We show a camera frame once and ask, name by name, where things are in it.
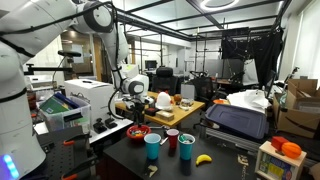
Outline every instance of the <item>red bowl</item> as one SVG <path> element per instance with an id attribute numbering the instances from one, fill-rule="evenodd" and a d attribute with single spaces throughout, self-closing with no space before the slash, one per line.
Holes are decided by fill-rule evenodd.
<path id="1" fill-rule="evenodd" d="M 149 126 L 141 125 L 140 127 L 138 127 L 138 125 L 134 125 L 127 130 L 127 137 L 132 140 L 143 141 L 144 136 L 146 136 L 149 133 L 151 133 L 151 129 L 149 128 Z"/>

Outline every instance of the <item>monitor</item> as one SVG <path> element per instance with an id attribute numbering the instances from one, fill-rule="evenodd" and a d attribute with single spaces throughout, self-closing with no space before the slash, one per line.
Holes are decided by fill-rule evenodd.
<path id="1" fill-rule="evenodd" d="M 269 98 L 269 95 L 270 95 L 274 80 L 276 79 L 276 75 L 277 75 L 276 72 L 274 72 L 273 70 L 271 70 L 269 75 L 268 75 L 267 83 L 264 86 L 264 88 L 265 88 L 264 89 L 264 94 L 265 94 L 265 97 L 267 99 Z"/>
<path id="2" fill-rule="evenodd" d="M 152 70 L 157 68 L 157 61 L 156 60 L 145 60 L 145 69 Z"/>

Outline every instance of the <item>ceiling light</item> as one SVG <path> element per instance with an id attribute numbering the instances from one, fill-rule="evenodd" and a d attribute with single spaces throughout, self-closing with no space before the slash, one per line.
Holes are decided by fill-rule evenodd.
<path id="1" fill-rule="evenodd" d="M 202 9 L 204 9 L 204 10 L 207 10 L 207 11 L 219 11 L 219 10 L 222 10 L 222 9 L 230 8 L 230 7 L 234 6 L 235 4 L 237 4 L 239 2 L 239 0 L 233 0 L 231 3 L 225 4 L 225 5 L 222 5 L 222 6 L 207 6 L 207 3 L 209 1 L 210 0 L 202 1 L 202 3 L 200 3 L 200 7 Z"/>

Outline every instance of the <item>chair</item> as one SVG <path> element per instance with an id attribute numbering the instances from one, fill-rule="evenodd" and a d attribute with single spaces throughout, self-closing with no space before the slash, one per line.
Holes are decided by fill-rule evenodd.
<path id="1" fill-rule="evenodd" d="M 213 100 L 219 98 L 226 98 L 227 94 L 221 91 L 215 91 L 213 88 L 213 82 L 211 77 L 199 77 L 192 79 L 190 81 L 196 90 L 195 100 L 205 103 L 205 106 L 201 109 L 202 111 L 206 111 L 210 106 L 212 106 Z M 193 125 L 193 129 L 195 129 L 196 125 L 200 125 L 201 121 Z"/>
<path id="2" fill-rule="evenodd" d="M 176 94 L 178 77 L 173 76 L 173 69 L 170 67 L 159 67 L 156 76 L 152 78 L 153 92 L 168 91 L 170 96 Z"/>

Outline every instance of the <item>cardboard box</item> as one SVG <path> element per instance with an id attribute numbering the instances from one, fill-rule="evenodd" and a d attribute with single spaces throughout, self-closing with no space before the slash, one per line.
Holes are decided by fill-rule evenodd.
<path id="1" fill-rule="evenodd" d="M 292 107 L 281 107 L 282 94 L 273 97 L 273 112 L 279 131 L 320 139 L 320 114 L 299 111 Z"/>
<path id="2" fill-rule="evenodd" d="M 317 89 L 317 79 L 290 79 L 288 81 L 288 94 L 286 106 L 298 109 L 298 103 L 320 103 L 320 88 Z"/>
<path id="3" fill-rule="evenodd" d="M 91 128 L 98 118 L 104 121 L 110 117 L 108 102 L 114 92 L 112 84 L 88 79 L 75 79 L 65 81 L 64 85 L 67 96 L 76 96 L 91 105 Z M 115 114 L 114 100 L 111 101 L 110 108 Z"/>
<path id="4" fill-rule="evenodd" d="M 171 121 L 174 119 L 174 114 L 168 113 L 166 111 L 158 111 L 156 113 L 156 117 L 163 119 L 163 120 L 166 120 L 166 121 Z"/>

